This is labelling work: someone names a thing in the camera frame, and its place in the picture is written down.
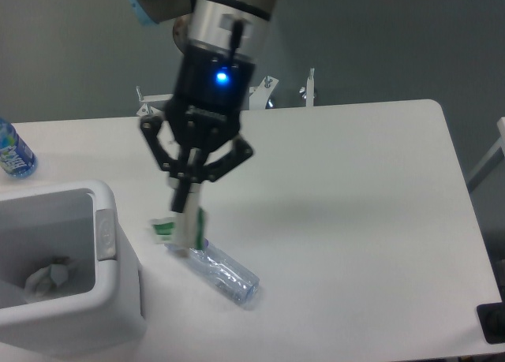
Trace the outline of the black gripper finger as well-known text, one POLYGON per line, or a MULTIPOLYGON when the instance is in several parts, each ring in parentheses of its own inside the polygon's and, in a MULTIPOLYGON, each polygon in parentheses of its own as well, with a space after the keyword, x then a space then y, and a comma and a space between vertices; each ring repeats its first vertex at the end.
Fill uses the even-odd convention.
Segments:
POLYGON ((231 140, 230 150, 211 163, 206 163, 211 152, 200 149, 192 162, 188 162, 189 183, 202 184, 204 181, 216 182, 230 171, 240 166, 253 156, 253 148, 242 136, 236 135, 231 140))
POLYGON ((163 116, 149 114, 140 119, 140 131, 147 142, 151 153, 163 172, 167 172, 177 185, 174 189, 171 210, 184 213, 193 184, 198 183, 196 171, 189 165, 189 149, 181 149, 181 155, 174 159, 165 150, 159 140, 159 132, 164 123, 163 116))

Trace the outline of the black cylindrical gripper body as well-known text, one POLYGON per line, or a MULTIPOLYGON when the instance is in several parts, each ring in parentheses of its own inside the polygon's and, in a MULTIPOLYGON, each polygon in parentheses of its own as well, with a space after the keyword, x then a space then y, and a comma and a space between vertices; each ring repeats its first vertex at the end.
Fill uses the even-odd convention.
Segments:
POLYGON ((271 14, 238 0, 197 0, 173 97, 175 141, 215 151, 240 131, 240 111, 271 14))

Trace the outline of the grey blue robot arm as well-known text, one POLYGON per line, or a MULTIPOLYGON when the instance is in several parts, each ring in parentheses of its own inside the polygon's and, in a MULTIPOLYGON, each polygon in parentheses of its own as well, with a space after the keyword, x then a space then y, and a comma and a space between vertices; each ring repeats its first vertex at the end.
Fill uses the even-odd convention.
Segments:
POLYGON ((140 120, 159 168, 176 181, 171 209, 183 213, 190 190, 217 181, 249 159, 241 106, 276 0, 129 0, 142 23, 189 16, 172 98, 140 120))

